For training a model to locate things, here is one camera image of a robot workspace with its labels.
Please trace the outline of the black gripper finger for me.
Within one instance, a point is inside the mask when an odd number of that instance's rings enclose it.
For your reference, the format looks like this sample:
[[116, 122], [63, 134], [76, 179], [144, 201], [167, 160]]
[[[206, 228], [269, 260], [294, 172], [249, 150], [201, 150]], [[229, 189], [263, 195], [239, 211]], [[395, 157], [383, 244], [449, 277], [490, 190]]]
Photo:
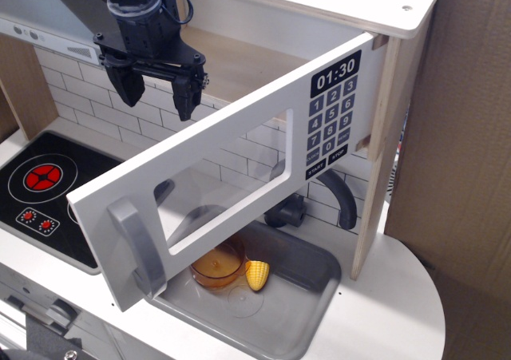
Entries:
[[130, 60], [106, 57], [105, 71], [117, 94], [129, 107], [134, 107], [145, 91], [143, 77], [133, 70]]
[[193, 78], [178, 76], [172, 82], [173, 101], [181, 121], [191, 119], [200, 104], [202, 86]]

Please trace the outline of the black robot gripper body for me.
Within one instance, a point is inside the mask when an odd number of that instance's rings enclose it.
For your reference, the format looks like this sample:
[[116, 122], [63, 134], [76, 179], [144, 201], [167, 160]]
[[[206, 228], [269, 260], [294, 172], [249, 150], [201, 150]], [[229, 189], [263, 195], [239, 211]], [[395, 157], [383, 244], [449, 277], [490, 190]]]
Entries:
[[107, 8], [117, 29], [94, 37], [103, 65], [106, 57], [115, 57], [130, 60], [141, 76], [208, 82], [205, 56], [180, 37], [181, 27], [194, 15], [191, 0], [107, 0]]

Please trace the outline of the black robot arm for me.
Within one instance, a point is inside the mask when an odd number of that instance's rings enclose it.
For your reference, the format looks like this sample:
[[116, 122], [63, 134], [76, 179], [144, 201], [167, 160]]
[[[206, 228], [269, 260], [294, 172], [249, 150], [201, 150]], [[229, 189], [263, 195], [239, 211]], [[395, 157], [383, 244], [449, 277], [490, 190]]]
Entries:
[[176, 0], [107, 0], [117, 29], [98, 33], [101, 64], [122, 101], [133, 107], [145, 91], [145, 77], [168, 81], [182, 121], [188, 121], [208, 84], [206, 57], [186, 44], [181, 27], [194, 15], [188, 6], [181, 19]]

